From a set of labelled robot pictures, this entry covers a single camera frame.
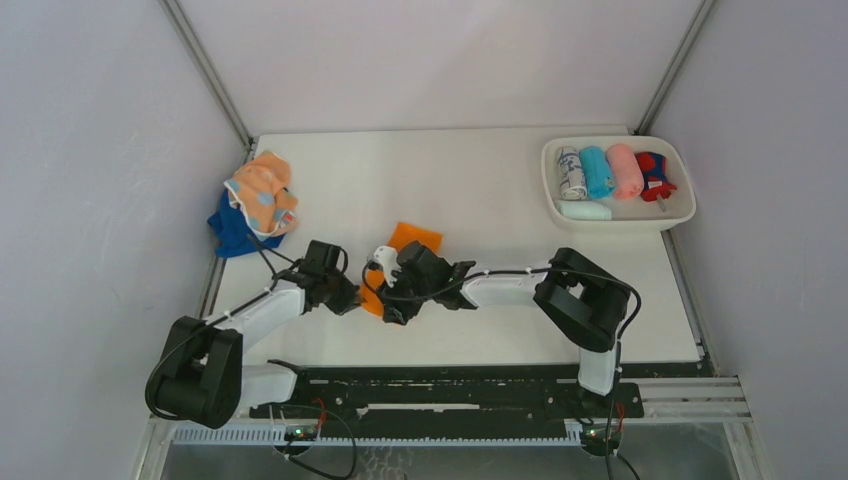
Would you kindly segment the orange towel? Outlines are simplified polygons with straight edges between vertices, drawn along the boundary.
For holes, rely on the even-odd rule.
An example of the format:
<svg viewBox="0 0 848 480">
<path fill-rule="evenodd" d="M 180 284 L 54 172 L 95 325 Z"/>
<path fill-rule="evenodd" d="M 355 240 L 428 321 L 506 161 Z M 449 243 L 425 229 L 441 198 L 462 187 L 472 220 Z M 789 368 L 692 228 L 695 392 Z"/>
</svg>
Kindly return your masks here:
<svg viewBox="0 0 848 480">
<path fill-rule="evenodd" d="M 442 233 L 427 230 L 413 224 L 398 222 L 386 245 L 400 251 L 411 242 L 418 241 L 434 252 L 438 252 L 442 240 Z M 383 307 L 376 294 L 369 291 L 365 286 L 360 287 L 360 294 L 362 297 L 362 308 L 366 312 L 381 318 Z"/>
</svg>

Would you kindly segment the light mint green towel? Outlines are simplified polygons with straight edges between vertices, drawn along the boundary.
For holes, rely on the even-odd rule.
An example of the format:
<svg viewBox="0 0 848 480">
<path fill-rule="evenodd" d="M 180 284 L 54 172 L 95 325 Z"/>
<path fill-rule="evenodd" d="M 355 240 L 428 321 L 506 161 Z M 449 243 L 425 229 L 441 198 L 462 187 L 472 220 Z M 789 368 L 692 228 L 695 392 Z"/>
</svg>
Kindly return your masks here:
<svg viewBox="0 0 848 480">
<path fill-rule="evenodd" d="M 577 221 L 609 221 L 612 211 L 609 207 L 594 201 L 557 202 L 558 212 L 565 218 Z"/>
</svg>

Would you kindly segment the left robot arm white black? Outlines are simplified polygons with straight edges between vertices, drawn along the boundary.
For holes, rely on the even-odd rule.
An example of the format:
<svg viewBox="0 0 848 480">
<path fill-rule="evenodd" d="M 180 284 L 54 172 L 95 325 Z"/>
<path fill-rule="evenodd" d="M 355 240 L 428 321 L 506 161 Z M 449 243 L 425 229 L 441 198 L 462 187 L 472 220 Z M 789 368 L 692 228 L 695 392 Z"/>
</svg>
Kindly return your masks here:
<svg viewBox="0 0 848 480">
<path fill-rule="evenodd" d="M 245 365 L 244 354 L 285 323 L 325 306 L 342 316 L 361 303 L 359 288 L 335 267 L 287 269 L 218 318 L 174 321 L 145 385 L 155 416 L 218 429 L 240 410 L 274 403 L 290 417 L 311 407 L 311 388 L 291 367 Z"/>
</svg>

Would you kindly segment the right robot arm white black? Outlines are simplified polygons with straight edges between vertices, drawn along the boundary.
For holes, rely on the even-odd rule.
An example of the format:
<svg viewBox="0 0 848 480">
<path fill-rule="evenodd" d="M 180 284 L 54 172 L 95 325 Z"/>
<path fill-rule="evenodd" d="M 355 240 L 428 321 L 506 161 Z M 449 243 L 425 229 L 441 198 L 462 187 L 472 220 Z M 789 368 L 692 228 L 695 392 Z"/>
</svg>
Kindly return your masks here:
<svg viewBox="0 0 848 480">
<path fill-rule="evenodd" d="M 544 264 L 490 269 L 474 261 L 450 263 L 412 242 L 401 250 L 378 247 L 363 271 L 384 280 L 363 286 L 380 301 L 387 323 L 407 324 L 429 301 L 452 310 L 521 306 L 540 310 L 579 349 L 578 402 L 592 416 L 618 400 L 623 334 L 642 307 L 630 284 L 572 248 Z"/>
</svg>

